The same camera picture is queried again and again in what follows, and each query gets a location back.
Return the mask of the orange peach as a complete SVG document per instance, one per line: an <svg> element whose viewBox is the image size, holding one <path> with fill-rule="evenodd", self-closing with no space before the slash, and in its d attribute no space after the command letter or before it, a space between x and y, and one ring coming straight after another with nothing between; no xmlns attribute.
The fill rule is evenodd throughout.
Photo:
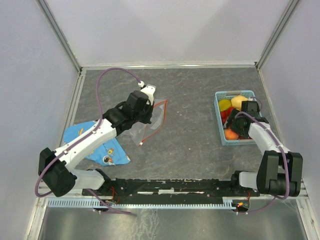
<svg viewBox="0 0 320 240"><path fill-rule="evenodd" d="M224 136L225 136L225 139L228 141L235 141L235 140L238 140L239 138L239 135L234 131L232 131L230 128L224 129Z"/></svg>

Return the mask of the light blue plastic basket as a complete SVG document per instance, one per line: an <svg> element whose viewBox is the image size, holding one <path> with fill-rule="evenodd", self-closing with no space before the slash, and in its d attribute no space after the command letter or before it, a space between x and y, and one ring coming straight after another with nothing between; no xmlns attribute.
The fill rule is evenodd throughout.
<svg viewBox="0 0 320 240"><path fill-rule="evenodd" d="M240 145L255 145L252 139L237 139L228 140L225 138L224 124L220 114L219 101L223 99L231 100L235 96L244 96L249 99L255 98L255 93L252 90L232 90L232 91L217 91L214 97L214 109L220 133L220 139L223 146L240 146Z"/></svg>

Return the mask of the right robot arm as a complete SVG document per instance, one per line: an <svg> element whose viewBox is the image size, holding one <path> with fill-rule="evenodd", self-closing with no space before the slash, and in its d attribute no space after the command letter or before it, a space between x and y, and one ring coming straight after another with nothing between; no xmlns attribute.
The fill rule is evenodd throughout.
<svg viewBox="0 0 320 240"><path fill-rule="evenodd" d="M234 172L229 183L231 193L240 196L253 189L283 200L300 194L303 157L280 142L266 118L233 109L226 125L240 137L251 138L262 153L257 172Z"/></svg>

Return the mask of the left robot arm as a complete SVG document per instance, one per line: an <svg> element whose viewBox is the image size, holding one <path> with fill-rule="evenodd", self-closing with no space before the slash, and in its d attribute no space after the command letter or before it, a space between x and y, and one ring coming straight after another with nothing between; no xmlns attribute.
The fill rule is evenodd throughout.
<svg viewBox="0 0 320 240"><path fill-rule="evenodd" d="M56 150L48 147L39 154L39 181L56 197L73 189L91 189L106 195L111 189L108 176L101 170L77 170L76 166L103 143L119 136L136 123L150 124L156 88L147 85L129 94L126 101L107 110L82 135Z"/></svg>

